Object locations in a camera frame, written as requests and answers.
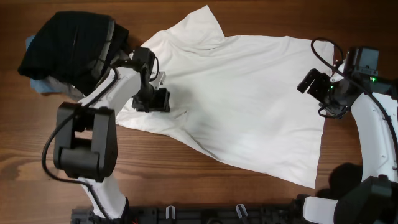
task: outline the wooden surface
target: wooden surface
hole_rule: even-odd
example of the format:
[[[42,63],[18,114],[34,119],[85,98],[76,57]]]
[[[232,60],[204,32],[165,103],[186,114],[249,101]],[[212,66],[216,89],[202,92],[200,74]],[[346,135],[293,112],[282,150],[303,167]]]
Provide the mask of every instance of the wooden surface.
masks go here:
[[[397,77],[397,1],[106,1],[9,0],[0,4],[0,223],[68,223],[72,208],[90,204],[80,186],[50,180],[40,165],[56,110],[67,98],[36,94],[28,78],[16,72],[25,39],[57,11],[112,15],[130,30],[132,39],[144,42],[208,4],[225,36],[324,36],[345,50],[370,45],[381,51],[380,74]],[[314,194],[326,187],[328,174],[337,165],[361,163],[351,115],[325,123],[316,189],[224,165],[167,136],[118,127],[118,144],[115,174],[131,205],[288,202],[297,194]],[[52,150],[48,164],[52,164]]]

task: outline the wooden table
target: wooden table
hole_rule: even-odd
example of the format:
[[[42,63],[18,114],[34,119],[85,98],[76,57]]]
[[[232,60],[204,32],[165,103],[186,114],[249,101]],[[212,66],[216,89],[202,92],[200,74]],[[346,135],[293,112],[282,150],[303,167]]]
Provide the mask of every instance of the wooden table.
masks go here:
[[[380,74],[397,78],[397,1],[106,1],[5,0],[0,5],[0,223],[68,223],[72,208],[90,204],[80,186],[50,180],[40,165],[42,147],[66,96],[39,95],[16,71],[25,39],[57,11],[112,15],[132,39],[143,42],[208,4],[225,36],[324,36],[344,50],[370,45],[381,52]],[[361,163],[351,115],[325,123],[316,189],[227,166],[167,136],[118,127],[118,144],[114,173],[131,205],[283,203],[326,187],[339,164]]]

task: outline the white t-shirt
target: white t-shirt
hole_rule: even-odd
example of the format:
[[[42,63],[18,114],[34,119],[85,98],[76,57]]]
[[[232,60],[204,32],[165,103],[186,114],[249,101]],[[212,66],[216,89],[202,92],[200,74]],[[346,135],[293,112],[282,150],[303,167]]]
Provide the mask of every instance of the white t-shirt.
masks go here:
[[[208,6],[144,43],[167,74],[170,113],[138,113],[128,101],[117,124],[165,134],[220,162],[315,187],[324,118],[297,85],[329,69],[310,40],[225,37]],[[316,42],[333,61],[333,45]]]

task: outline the blue cloth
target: blue cloth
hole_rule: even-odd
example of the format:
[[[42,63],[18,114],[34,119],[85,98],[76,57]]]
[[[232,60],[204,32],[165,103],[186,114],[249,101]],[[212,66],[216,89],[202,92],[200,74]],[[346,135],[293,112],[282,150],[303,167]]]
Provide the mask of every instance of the blue cloth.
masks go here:
[[[29,47],[35,35],[26,38],[26,49]],[[30,79],[30,87],[34,89],[37,93],[60,93],[58,90],[54,90],[50,85],[48,85],[43,80],[33,80]]]

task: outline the white cloth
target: white cloth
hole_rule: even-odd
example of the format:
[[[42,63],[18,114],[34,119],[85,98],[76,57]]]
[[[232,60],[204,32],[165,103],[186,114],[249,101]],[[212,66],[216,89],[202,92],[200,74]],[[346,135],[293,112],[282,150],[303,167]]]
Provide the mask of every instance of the white cloth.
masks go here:
[[[165,134],[220,162],[315,187],[324,119],[297,91],[306,74],[330,71],[310,40],[225,37],[208,6],[143,45],[159,58],[170,113],[137,113],[128,101],[117,124]],[[333,46],[317,42],[333,61]]]

